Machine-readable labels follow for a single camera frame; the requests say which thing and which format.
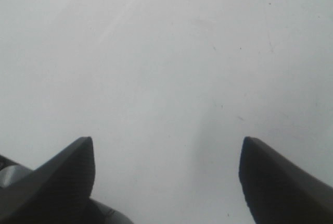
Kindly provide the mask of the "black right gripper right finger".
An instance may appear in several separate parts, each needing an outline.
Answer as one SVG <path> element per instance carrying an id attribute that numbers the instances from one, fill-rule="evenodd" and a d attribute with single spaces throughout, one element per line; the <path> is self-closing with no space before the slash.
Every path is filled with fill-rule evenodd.
<path id="1" fill-rule="evenodd" d="M 332 187 L 260 139 L 244 138 L 238 175 L 255 223 L 332 223 Z"/>

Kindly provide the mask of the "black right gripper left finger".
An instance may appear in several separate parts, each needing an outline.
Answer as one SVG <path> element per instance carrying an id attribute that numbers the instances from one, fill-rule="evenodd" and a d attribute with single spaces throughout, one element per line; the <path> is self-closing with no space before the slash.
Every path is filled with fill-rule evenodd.
<path id="1" fill-rule="evenodd" d="M 81 137 L 1 189 L 1 223 L 80 223 L 94 180 L 93 141 Z"/>

